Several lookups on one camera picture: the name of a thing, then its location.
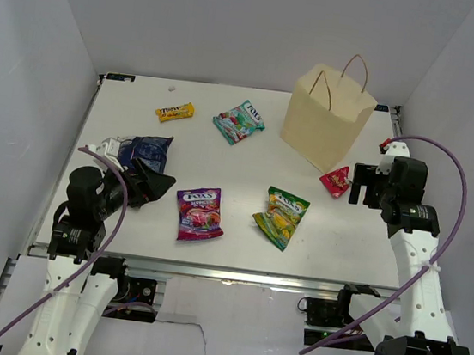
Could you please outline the red mint candy packet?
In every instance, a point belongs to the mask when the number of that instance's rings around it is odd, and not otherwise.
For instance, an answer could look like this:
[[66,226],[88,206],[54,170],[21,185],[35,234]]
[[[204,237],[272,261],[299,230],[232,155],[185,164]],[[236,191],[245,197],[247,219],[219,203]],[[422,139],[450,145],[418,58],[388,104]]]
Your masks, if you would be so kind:
[[321,175],[319,181],[334,199],[338,199],[350,188],[349,167],[341,167],[328,174]]

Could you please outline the yellow M&M's candy packet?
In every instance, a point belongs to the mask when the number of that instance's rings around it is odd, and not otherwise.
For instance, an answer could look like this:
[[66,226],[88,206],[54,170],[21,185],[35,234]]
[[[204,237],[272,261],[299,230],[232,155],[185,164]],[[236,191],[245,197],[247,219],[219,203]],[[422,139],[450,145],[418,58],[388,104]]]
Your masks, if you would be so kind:
[[195,107],[191,102],[177,106],[177,107],[166,107],[155,110],[155,114],[160,122],[167,122],[178,119],[192,118],[195,114]]

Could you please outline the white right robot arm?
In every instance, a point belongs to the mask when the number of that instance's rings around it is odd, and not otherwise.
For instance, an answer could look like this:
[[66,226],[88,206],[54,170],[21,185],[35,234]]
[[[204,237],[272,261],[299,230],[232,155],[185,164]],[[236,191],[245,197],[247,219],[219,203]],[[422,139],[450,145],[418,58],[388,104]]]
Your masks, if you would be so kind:
[[459,346],[448,324],[441,296],[435,252],[440,234],[436,210],[422,202],[428,178],[426,163],[391,156],[385,166],[356,164],[349,196],[380,211],[396,259],[400,283],[400,317],[376,292],[346,286],[349,298],[335,305],[334,318],[347,329],[359,324],[374,355],[470,355]]

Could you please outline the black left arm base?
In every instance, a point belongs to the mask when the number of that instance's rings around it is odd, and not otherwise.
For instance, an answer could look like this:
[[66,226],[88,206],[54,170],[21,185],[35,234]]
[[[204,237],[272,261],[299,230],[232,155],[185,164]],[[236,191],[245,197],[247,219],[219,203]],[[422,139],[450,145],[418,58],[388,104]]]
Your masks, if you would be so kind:
[[124,276],[114,298],[107,304],[104,317],[130,321],[155,321],[156,280]]

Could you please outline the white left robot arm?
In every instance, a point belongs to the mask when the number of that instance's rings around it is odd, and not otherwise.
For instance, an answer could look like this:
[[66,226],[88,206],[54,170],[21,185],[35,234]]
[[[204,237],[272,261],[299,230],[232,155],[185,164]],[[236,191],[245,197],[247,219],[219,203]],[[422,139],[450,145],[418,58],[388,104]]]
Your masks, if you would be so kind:
[[67,199],[54,213],[47,248],[43,296],[36,303],[28,337],[17,355],[84,355],[98,321],[111,300],[128,294],[125,262],[103,252],[116,236],[104,222],[128,208],[155,202],[176,183],[139,159],[129,169],[80,167],[70,173]]

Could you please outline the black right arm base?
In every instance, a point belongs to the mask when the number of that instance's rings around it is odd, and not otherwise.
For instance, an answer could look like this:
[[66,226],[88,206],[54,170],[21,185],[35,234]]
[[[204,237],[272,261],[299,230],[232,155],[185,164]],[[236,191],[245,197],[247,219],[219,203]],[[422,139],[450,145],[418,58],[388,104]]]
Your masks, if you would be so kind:
[[[296,304],[305,317],[304,345],[310,346],[335,333],[346,324],[346,318],[339,314],[337,301],[302,297]],[[360,352],[373,352],[374,348],[360,328],[349,330],[328,347]]]

